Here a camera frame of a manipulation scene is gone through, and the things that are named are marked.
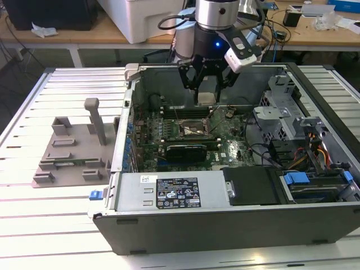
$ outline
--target gray plastic peg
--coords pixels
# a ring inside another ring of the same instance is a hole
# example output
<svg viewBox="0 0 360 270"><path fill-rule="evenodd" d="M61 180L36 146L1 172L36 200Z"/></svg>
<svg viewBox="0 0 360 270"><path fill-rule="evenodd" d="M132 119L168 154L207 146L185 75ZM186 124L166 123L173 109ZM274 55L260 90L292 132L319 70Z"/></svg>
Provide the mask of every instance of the gray plastic peg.
<svg viewBox="0 0 360 270"><path fill-rule="evenodd" d="M99 99L87 98L84 103L85 110L90 112L92 123L94 124L97 137L99 138L100 145L106 145L106 136L104 131L104 124L98 112Z"/></svg>

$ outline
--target motherboard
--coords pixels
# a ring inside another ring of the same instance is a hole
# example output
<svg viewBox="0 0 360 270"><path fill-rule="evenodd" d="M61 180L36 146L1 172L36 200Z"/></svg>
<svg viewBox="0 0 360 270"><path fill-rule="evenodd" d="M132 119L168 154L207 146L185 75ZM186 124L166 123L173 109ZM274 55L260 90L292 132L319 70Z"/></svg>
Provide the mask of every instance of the motherboard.
<svg viewBox="0 0 360 270"><path fill-rule="evenodd" d="M247 114L231 107L217 107L208 115L181 110L136 113L134 120L139 172L220 170L254 166L245 144Z"/></svg>

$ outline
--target screw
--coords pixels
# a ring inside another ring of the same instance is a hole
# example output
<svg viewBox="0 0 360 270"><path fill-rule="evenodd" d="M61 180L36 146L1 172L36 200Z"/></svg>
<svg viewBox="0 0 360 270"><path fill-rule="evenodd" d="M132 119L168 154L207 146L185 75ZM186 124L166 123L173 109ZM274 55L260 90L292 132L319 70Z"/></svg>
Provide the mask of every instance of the screw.
<svg viewBox="0 0 360 270"><path fill-rule="evenodd" d="M234 198L235 192L233 190L227 190L227 195L229 196L229 198Z"/></svg>

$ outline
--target wooden desk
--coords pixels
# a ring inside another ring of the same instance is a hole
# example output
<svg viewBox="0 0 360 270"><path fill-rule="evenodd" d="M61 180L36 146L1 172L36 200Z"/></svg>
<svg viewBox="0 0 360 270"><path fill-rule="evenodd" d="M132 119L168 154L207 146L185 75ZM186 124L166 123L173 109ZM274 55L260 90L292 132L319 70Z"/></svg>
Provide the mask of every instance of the wooden desk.
<svg viewBox="0 0 360 270"><path fill-rule="evenodd" d="M279 11L287 9L292 2L276 2ZM275 11L269 11L269 19ZM274 15L273 20L282 24L284 12ZM360 20L360 14L339 12L344 17ZM5 17L0 20L0 37L6 47L22 48L7 29ZM339 28L338 31L315 31L311 22L313 19L300 18L299 24L291 31L291 40L287 42L283 50L287 51L360 51L360 35L356 35L348 29ZM100 13L91 31L59 30L59 35L54 37L40 38L31 31L17 31L11 25L16 37L28 48L55 48L68 49L76 68L83 66L79 56L79 49L166 49L172 42L172 35L162 35L148 39L146 42L129 44L125 36L105 13ZM269 29L265 33L271 37Z"/></svg>
<svg viewBox="0 0 360 270"><path fill-rule="evenodd" d="M23 48L12 36L5 23L6 16L0 19L0 37L8 48ZM54 48L70 51L76 68L83 64L79 49L167 49L173 40L172 35L162 35L146 42L129 44L125 36L105 13L99 13L98 19L90 31L59 30L58 35L40 38L31 31L17 31L12 24L11 30L27 48Z"/></svg>
<svg viewBox="0 0 360 270"><path fill-rule="evenodd" d="M276 2L279 10L286 10L287 7L293 2ZM269 11L268 18L282 24L285 12ZM360 14L337 12L337 14L344 18L353 20L360 20ZM291 31L291 39L285 44L284 50L286 51L360 51L360 35L354 32L339 28L339 30L324 30L316 31L311 23L314 18L301 17L297 27L288 27ZM286 30L275 25L275 29ZM269 29L265 30L267 36L271 38Z"/></svg>

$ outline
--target yellow wire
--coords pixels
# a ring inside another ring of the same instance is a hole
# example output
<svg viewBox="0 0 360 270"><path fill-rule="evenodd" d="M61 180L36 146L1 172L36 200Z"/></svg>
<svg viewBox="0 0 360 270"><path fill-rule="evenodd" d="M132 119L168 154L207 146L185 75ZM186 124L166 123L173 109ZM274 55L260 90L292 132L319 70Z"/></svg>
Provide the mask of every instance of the yellow wire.
<svg viewBox="0 0 360 270"><path fill-rule="evenodd" d="M303 162L308 156L303 156L301 159L299 159L297 162L295 162L292 166L290 166L288 169L293 168L294 166L300 164L301 162Z"/></svg>
<svg viewBox="0 0 360 270"><path fill-rule="evenodd" d="M325 162L325 165L327 166L327 164L326 164L326 155L325 155L324 151L322 151L321 149L317 149L317 151L321 152L324 155L324 162Z"/></svg>

